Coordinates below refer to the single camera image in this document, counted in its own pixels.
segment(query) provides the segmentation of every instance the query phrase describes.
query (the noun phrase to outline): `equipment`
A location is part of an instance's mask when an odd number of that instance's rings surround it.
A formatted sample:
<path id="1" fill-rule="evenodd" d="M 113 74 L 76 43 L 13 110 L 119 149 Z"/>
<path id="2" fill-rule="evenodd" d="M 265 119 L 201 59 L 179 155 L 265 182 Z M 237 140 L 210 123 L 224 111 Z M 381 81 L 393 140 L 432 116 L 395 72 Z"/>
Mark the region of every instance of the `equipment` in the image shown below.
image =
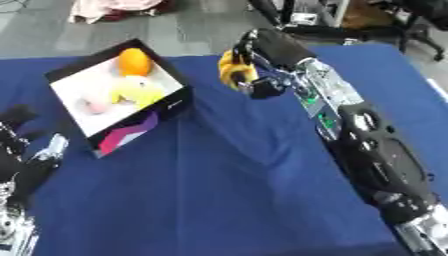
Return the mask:
<path id="1" fill-rule="evenodd" d="M 0 115 L 0 255 L 29 256 L 39 238 L 28 199 L 59 167 L 68 140 L 54 134 L 47 148 L 22 159 L 31 142 L 42 135 L 16 131 L 36 118 L 26 106 L 15 106 Z"/>
<path id="2" fill-rule="evenodd" d="M 397 129 L 332 67 L 291 36 L 269 29 L 245 34 L 232 60 L 273 74 L 250 81 L 233 72 L 236 89 L 252 98 L 293 90 L 353 189 L 378 209 L 411 255 L 448 255 L 448 211 L 430 190 L 431 175 Z"/>
<path id="3" fill-rule="evenodd" d="M 434 60 L 441 61 L 445 57 L 445 49 L 430 37 L 429 27 L 425 24 L 416 25 L 416 22 L 423 17 L 439 30 L 448 30 L 448 0 L 375 1 L 372 5 L 381 6 L 392 16 L 396 16 L 400 9 L 409 10 L 411 15 L 405 22 L 395 18 L 394 23 L 390 26 L 367 26 L 359 29 L 293 24 L 291 17 L 296 0 L 285 0 L 281 12 L 277 11 L 271 0 L 249 0 L 249 2 L 272 25 L 286 33 L 325 39 L 345 40 L 348 38 L 361 41 L 398 38 L 398 46 L 402 52 L 406 52 L 409 40 L 416 40 L 436 50 L 437 54 L 434 56 Z"/>

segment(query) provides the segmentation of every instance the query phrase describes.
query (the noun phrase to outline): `chair leg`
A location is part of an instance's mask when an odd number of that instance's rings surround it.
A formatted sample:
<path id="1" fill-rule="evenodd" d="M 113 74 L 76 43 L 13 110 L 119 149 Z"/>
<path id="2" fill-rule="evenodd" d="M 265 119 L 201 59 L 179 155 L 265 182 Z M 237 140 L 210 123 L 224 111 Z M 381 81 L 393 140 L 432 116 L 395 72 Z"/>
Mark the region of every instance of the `chair leg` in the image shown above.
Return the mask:
<path id="1" fill-rule="evenodd" d="M 429 37 L 429 33 L 415 33 L 411 34 L 411 39 L 420 43 L 426 44 L 436 50 L 437 54 L 434 56 L 435 61 L 441 61 L 445 58 L 445 49 Z"/>
<path id="2" fill-rule="evenodd" d="M 400 49 L 400 52 L 402 52 L 403 54 L 406 53 L 406 50 L 408 48 L 408 42 L 409 42 L 409 38 L 405 35 L 401 36 L 398 39 L 398 49 Z"/>

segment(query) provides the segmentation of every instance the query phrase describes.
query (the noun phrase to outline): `pink object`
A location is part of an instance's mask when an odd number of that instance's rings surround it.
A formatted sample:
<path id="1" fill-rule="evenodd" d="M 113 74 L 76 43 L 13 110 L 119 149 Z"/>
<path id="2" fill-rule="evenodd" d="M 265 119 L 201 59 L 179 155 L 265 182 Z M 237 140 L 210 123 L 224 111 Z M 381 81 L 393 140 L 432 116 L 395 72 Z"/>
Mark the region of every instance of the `pink object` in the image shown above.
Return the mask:
<path id="1" fill-rule="evenodd" d="M 74 23 L 76 16 L 86 19 L 88 24 L 101 19 L 111 10 L 142 11 L 154 7 L 164 0 L 75 0 L 69 22 Z"/>
<path id="2" fill-rule="evenodd" d="M 105 87 L 93 87 L 89 91 L 84 92 L 81 97 L 85 110 L 92 115 L 102 114 L 111 108 L 109 90 Z"/>
<path id="3" fill-rule="evenodd" d="M 99 115 L 109 110 L 110 105 L 86 101 L 86 109 L 92 115 Z"/>

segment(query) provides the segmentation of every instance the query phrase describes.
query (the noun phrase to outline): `robot forearm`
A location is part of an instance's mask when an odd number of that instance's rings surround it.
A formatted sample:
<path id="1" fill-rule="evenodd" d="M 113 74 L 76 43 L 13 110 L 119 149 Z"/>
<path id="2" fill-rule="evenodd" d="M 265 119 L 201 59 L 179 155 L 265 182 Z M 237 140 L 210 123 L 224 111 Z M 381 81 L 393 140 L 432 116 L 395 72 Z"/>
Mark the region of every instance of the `robot forearm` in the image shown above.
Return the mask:
<path id="1" fill-rule="evenodd" d="M 233 88 L 257 99 L 292 90 L 344 176 L 397 239 L 414 255 L 448 255 L 448 211 L 397 129 L 295 39 L 256 31 L 233 49 L 233 64 L 259 63 L 273 75 L 251 81 L 236 71 Z"/>

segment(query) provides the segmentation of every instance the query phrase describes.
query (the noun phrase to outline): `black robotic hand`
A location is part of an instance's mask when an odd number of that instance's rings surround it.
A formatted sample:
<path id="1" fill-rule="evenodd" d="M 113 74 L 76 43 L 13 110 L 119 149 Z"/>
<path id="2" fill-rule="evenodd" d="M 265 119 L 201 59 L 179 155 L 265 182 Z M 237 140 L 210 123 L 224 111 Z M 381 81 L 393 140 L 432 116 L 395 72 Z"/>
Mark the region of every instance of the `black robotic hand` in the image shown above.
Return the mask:
<path id="1" fill-rule="evenodd" d="M 0 114 L 0 199 L 26 205 L 27 198 L 59 167 L 68 141 L 55 134 L 48 148 L 23 159 L 30 143 L 42 136 L 40 131 L 24 135 L 17 130 L 37 115 L 25 105 L 17 105 Z"/>
<path id="2" fill-rule="evenodd" d="M 290 35 L 263 28 L 247 32 L 232 49 L 231 56 L 235 66 L 235 72 L 231 75 L 233 83 L 253 99 L 267 99 L 283 94 L 292 85 L 297 65 L 302 60 L 316 57 Z M 241 65 L 252 64 L 276 74 L 247 81 L 240 71 Z M 232 71 L 231 68 L 224 69 L 226 72 L 229 70 Z"/>
<path id="3" fill-rule="evenodd" d="M 298 40 L 275 29 L 254 29 L 247 32 L 233 48 L 233 62 L 251 64 L 255 54 L 264 58 L 276 69 L 294 71 L 297 63 L 316 55 Z"/>

